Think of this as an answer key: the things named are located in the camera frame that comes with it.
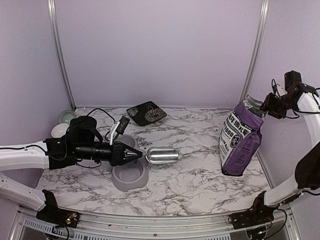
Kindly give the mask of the grey double pet bowl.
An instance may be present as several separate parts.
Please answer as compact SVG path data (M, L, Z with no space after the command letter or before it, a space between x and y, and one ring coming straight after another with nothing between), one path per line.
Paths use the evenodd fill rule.
M143 155L141 158L125 165L112 168L112 183L122 192L137 188L142 189L149 181L148 161Z

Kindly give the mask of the metal food scoop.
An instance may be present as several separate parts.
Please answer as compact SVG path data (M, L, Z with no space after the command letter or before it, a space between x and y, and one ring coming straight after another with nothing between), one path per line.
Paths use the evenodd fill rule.
M142 155L153 165L173 164L179 159L178 151L169 147L151 147Z

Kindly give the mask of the purple pet food bag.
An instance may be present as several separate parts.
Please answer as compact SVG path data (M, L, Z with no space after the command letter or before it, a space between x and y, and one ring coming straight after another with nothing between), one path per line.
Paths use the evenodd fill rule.
M238 103L225 119L219 136L221 172L227 176L243 175L261 146L261 127L266 112L262 101L250 95Z

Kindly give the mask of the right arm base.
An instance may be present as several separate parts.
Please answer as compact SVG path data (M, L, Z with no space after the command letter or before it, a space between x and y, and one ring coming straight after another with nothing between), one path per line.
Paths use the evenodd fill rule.
M250 212L238 212L228 216L228 222L232 224L235 230L271 223L274 219L272 214L269 216L261 216L251 214Z

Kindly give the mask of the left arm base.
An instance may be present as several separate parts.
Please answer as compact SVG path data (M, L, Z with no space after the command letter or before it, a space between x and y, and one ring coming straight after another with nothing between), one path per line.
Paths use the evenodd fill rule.
M67 210L56 212L37 212L36 218L48 223L56 224L59 227L76 228L79 222L80 214Z

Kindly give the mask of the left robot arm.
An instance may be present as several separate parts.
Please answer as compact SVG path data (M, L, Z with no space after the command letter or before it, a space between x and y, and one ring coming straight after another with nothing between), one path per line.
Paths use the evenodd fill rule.
M57 170L75 166L82 160L91 160L96 164L108 162L116 167L136 162L142 156L140 150L114 140L112 136L104 142L97 130L97 121L91 116L80 116L71 120L66 133L60 138L47 138L29 145L2 146L0 170ZM48 190L29 188L1 174L0 195L43 212L53 223L63 219L63 211L58 208L55 195Z

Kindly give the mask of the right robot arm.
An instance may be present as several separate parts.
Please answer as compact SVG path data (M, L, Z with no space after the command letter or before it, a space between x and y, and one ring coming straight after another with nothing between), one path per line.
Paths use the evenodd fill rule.
M282 204L292 202L300 195L319 196L320 191L320 96L319 88L302 81L299 72L291 70L284 75L284 88L273 86L261 106L268 115L284 119L289 110L296 117L301 116L305 126L293 133L300 134L286 144L285 152L290 150L301 159L294 160L293 174L275 188L264 191L254 200L247 219L258 224L267 213L272 213Z

